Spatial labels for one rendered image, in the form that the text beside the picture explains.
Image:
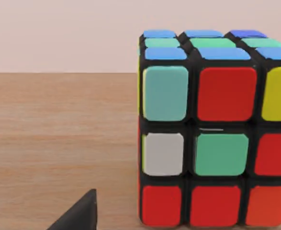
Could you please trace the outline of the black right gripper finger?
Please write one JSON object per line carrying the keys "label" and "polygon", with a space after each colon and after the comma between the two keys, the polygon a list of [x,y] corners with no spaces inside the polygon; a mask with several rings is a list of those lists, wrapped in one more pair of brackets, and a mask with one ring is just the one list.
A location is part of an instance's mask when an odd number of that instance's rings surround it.
{"label": "black right gripper finger", "polygon": [[97,191],[90,189],[47,230],[97,230]]}

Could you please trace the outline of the multicoloured puzzle cube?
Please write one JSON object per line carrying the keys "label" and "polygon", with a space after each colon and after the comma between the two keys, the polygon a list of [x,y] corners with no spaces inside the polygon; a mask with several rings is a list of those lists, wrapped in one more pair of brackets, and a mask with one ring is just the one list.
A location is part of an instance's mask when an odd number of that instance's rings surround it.
{"label": "multicoloured puzzle cube", "polygon": [[155,228],[281,224],[281,43],[256,30],[139,38],[138,213]]}

